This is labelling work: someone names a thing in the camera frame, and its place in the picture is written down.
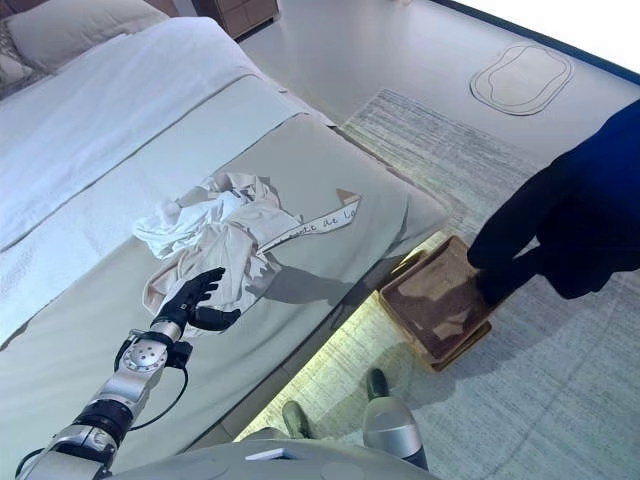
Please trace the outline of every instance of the gray rug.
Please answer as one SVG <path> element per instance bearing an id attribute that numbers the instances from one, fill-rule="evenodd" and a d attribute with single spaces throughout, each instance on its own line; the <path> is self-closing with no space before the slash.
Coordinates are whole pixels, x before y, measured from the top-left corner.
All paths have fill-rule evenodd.
<path id="1" fill-rule="evenodd" d="M 449 208 L 450 225 L 427 249 L 451 233 L 471 242 L 545 166 L 389 90 L 342 131 Z M 435 375 L 372 297 L 245 433 L 284 429 L 279 411 L 294 398 L 318 437 L 361 444 L 364 376 L 376 365 L 412 409 L 442 479 L 638 480 L 639 311 L 637 273 L 616 274 L 600 293 L 574 301 L 534 278 L 493 315 L 485 340 Z"/>

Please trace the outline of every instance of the nightstand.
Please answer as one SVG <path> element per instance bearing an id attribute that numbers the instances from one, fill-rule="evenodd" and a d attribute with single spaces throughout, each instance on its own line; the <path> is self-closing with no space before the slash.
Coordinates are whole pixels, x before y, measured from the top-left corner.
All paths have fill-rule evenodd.
<path id="1" fill-rule="evenodd" d="M 198 3 L 198 13 L 214 18 L 232 38 L 238 38 L 278 13 L 276 0 L 199 0 Z"/>

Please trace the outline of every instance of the black glove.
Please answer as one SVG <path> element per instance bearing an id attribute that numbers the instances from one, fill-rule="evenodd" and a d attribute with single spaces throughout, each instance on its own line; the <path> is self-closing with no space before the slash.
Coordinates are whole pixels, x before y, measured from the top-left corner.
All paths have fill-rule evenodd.
<path id="1" fill-rule="evenodd" d="M 187 323 L 203 330 L 225 330 L 240 316 L 240 310 L 221 312 L 213 308 L 196 308 L 198 302 L 209 300 L 211 290 L 216 290 L 225 270 L 214 268 L 186 282 L 174 297 L 165 303 L 154 323 L 169 320 L 184 331 Z"/>

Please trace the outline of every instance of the wooden furniture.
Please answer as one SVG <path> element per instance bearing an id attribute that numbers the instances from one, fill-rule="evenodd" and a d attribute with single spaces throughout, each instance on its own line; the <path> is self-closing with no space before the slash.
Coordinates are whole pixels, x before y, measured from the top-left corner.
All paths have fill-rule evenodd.
<path id="1" fill-rule="evenodd" d="M 378 296 L 394 325 L 431 371 L 441 372 L 491 331 L 498 305 L 475 287 L 467 246 L 450 237 L 433 253 L 406 260 Z"/>
<path id="2" fill-rule="evenodd" d="M 272 20 L 278 13 L 276 0 L 200 0 L 198 3 L 198 13 L 215 19 L 232 38 Z"/>

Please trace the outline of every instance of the white comforter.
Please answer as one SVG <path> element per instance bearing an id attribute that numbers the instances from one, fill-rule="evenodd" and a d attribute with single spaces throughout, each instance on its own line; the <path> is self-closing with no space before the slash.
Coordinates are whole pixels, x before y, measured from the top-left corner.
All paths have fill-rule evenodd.
<path id="1" fill-rule="evenodd" d="M 328 121 L 260 78 L 215 22 L 180 18 L 114 39 L 0 103 L 3 244 L 41 222 L 0 253 L 0 343 L 129 238 L 160 200 L 298 113 Z M 122 98 L 136 107 L 126 110 Z M 142 145 L 145 155 L 113 168 Z M 210 161 L 185 158 L 185 145 Z"/>
<path id="2" fill-rule="evenodd" d="M 208 18 L 113 39 L 0 108 L 0 250 L 254 64 Z"/>

